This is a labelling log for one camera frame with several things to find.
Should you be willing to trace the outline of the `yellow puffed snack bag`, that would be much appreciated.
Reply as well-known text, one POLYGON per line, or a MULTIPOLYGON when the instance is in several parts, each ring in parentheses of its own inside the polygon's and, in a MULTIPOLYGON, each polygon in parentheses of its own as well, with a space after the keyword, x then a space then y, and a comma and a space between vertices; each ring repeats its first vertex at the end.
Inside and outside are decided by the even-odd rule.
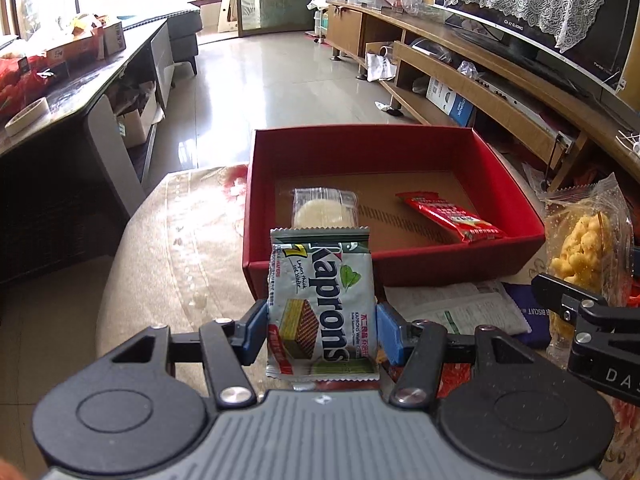
POLYGON ((542 194, 547 272, 625 307, 631 292, 634 227, 614 174, 542 194))

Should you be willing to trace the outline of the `Kaprons wafer packet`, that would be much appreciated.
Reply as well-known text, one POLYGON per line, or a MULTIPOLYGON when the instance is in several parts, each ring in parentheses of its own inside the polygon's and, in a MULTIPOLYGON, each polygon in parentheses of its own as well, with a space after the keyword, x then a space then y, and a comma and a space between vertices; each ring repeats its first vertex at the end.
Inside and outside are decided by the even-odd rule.
POLYGON ((374 382, 378 335, 370 230, 273 229, 266 374, 374 382))

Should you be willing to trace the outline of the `dark blue biscuit packet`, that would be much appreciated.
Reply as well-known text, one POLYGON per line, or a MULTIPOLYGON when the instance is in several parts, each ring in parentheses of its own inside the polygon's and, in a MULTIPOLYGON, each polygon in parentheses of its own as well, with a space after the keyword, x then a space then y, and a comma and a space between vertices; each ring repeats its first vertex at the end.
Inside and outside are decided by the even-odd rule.
POLYGON ((516 339, 535 350, 546 350, 551 341, 549 332, 549 315, 534 298, 532 286, 503 283, 506 293, 521 310, 530 327, 529 333, 521 333, 516 339))

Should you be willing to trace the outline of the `beige floral tablecloth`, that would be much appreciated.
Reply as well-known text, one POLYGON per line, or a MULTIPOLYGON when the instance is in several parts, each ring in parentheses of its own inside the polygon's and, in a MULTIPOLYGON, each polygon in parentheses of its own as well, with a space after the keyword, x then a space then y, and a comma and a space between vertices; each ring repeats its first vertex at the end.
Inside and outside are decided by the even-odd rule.
POLYGON ((242 270, 247 168, 166 174, 128 222, 96 321, 103 356, 151 325, 192 333, 240 318, 254 298, 242 270))

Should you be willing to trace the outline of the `red snack stick packet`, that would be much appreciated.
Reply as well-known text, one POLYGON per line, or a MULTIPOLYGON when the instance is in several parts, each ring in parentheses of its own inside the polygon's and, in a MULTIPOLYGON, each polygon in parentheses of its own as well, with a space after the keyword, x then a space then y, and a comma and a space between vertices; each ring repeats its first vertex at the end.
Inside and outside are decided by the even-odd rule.
POLYGON ((425 218, 456 234, 461 243, 488 242, 506 237, 503 230, 474 212, 445 200, 436 192, 402 192, 397 193, 396 197, 425 218))

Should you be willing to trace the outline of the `clear wrapped round rice cake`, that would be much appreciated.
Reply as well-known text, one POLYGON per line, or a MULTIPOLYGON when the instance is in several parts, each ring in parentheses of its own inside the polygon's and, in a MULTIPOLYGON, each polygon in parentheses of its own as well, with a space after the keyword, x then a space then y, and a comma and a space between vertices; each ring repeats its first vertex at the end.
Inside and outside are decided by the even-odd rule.
POLYGON ((293 229, 356 228, 358 197, 337 188, 296 188, 293 192, 293 229))

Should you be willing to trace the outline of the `red cardboard box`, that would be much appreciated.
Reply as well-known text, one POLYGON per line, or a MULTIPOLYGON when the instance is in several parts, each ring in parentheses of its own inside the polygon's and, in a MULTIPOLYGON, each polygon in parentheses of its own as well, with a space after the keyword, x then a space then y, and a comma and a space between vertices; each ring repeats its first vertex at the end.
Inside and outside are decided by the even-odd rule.
POLYGON ((442 286, 518 273, 544 244, 544 225, 506 166, 469 128, 328 125, 259 130, 248 166, 243 271, 266 296, 269 232, 292 221, 296 188, 358 198, 376 284, 442 286), (463 244, 411 209, 402 192, 436 192, 496 226, 500 240, 463 244))

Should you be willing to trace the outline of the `dark coffee table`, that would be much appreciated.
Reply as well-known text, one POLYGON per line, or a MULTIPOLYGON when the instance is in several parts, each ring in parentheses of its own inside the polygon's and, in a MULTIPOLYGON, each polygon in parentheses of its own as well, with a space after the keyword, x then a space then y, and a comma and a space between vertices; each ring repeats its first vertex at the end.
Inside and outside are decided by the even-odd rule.
POLYGON ((50 112, 1 138, 1 281, 113 255, 145 199, 106 92, 125 75, 166 88, 166 21, 124 33, 126 48, 48 97, 50 112))

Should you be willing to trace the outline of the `wooden TV cabinet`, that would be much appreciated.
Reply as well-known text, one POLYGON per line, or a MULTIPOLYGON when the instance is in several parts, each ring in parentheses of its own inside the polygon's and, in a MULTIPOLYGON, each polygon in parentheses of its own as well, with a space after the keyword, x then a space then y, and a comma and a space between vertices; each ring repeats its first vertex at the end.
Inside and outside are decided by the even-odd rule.
POLYGON ((528 70, 460 38, 443 24, 337 1, 329 4, 326 42, 334 58, 344 53, 359 63, 360 70, 366 68, 370 48, 390 44, 397 75, 383 87, 393 107, 404 108, 423 125, 453 125, 454 120, 435 104, 410 91, 416 78, 435 78, 474 105, 477 127, 495 122, 521 144, 529 159, 538 159, 539 166, 549 169, 552 188, 591 167, 612 166, 631 179, 639 179, 639 157, 616 138, 620 126, 613 119, 528 70), (565 136, 550 132, 488 84, 459 72, 462 61, 507 82, 544 110, 559 115, 570 131, 565 136))

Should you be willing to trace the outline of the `white shopping bag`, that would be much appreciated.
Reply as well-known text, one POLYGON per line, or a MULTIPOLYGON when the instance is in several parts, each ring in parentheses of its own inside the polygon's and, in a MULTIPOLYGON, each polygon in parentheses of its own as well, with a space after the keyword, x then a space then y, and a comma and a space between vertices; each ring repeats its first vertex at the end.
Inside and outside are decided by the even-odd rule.
POLYGON ((374 53, 366 54, 367 81, 390 81, 396 77, 397 67, 387 57, 374 53))

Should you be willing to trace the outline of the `television with lace cover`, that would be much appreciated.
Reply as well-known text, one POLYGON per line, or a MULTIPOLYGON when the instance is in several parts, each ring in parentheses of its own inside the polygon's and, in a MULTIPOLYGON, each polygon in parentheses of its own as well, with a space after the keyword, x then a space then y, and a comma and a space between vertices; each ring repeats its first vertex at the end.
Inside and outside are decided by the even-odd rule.
POLYGON ((436 0, 517 32, 639 108, 639 0, 436 0))

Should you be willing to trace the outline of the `white tape roll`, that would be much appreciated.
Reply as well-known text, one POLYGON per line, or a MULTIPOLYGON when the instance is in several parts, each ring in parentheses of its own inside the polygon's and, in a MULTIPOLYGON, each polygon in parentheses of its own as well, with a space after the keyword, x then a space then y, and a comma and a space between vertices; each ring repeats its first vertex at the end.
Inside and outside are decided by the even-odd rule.
POLYGON ((16 136, 17 133, 28 128, 41 117, 50 113, 48 100, 40 98, 23 108, 13 116, 4 127, 8 136, 16 136))

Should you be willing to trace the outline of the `dark grey sofa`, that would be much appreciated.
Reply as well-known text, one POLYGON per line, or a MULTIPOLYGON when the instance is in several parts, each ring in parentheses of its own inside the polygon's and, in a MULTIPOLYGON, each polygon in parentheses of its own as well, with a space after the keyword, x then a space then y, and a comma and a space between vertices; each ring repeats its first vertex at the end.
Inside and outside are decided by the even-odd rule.
POLYGON ((169 42, 175 63, 189 63, 194 76, 198 74, 198 33, 203 28, 201 10, 190 6, 167 18, 169 42))

